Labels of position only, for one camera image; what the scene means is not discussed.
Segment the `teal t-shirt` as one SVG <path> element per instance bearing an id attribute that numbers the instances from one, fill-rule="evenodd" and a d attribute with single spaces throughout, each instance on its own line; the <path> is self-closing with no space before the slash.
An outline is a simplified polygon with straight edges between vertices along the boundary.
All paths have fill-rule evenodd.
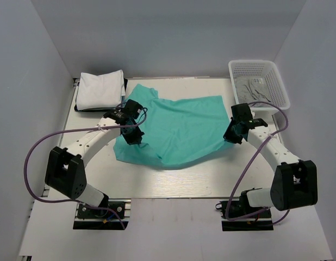
<path id="1" fill-rule="evenodd" d="M 138 84 L 129 98 L 147 108 L 147 118 L 140 125 L 141 144 L 128 145 L 123 136 L 116 139 L 118 161 L 180 168 L 233 146 L 223 138 L 229 117 L 220 95 L 172 101 Z"/>

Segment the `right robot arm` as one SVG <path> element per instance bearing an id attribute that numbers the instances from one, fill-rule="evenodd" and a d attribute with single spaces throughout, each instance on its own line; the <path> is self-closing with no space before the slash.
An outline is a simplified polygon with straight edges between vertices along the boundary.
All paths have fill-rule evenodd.
<path id="1" fill-rule="evenodd" d="M 291 153 L 275 138 L 263 119 L 253 117 L 249 104 L 237 104 L 231 110 L 231 122 L 223 138 L 233 144 L 248 142 L 274 171 L 270 188 L 241 193 L 240 212 L 251 217 L 262 208 L 284 211 L 315 205 L 318 201 L 316 165 Z"/>

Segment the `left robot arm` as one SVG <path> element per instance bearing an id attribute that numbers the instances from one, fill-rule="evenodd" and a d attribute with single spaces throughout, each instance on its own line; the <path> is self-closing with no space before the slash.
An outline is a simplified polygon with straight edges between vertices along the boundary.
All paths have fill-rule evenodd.
<path id="1" fill-rule="evenodd" d="M 85 168 L 89 161 L 110 141 L 122 136 L 129 145 L 142 141 L 142 132 L 136 122 L 146 108 L 134 100 L 128 100 L 123 107 L 107 111 L 99 123 L 74 143 L 55 147 L 48 158 L 45 184 L 71 200 L 90 206 L 98 217 L 109 210 L 109 197 L 87 182 Z"/>

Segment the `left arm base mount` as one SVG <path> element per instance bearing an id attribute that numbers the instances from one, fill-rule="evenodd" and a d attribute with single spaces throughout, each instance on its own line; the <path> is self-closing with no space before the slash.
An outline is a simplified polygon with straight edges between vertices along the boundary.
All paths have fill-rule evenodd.
<path id="1" fill-rule="evenodd" d="M 108 210 L 91 209 L 78 204 L 74 216 L 74 230 L 121 231 L 127 228 L 130 217 L 131 200 L 109 200 Z"/>

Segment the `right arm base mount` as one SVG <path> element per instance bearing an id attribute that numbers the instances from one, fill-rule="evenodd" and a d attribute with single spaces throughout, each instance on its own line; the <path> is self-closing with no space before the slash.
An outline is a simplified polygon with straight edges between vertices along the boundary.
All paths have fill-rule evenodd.
<path id="1" fill-rule="evenodd" d="M 239 200 L 231 202 L 228 217 L 226 207 L 228 201 L 220 201 L 215 209 L 221 213 L 223 232 L 255 232 L 273 231 L 272 215 L 269 209 L 245 207 Z"/>

